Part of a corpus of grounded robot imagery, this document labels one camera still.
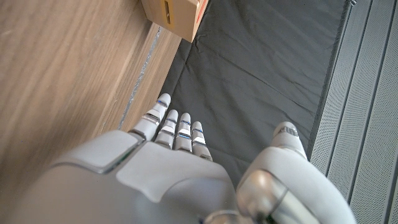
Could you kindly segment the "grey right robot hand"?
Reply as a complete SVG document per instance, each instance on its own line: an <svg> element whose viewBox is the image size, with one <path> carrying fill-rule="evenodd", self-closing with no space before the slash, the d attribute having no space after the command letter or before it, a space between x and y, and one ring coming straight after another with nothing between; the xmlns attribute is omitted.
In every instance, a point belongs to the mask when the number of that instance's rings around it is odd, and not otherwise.
<svg viewBox="0 0 398 224"><path fill-rule="evenodd" d="M274 130L233 185L201 123L161 95L128 132L110 131L53 161L8 223L354 223L340 191L307 159L297 128Z"/></svg>

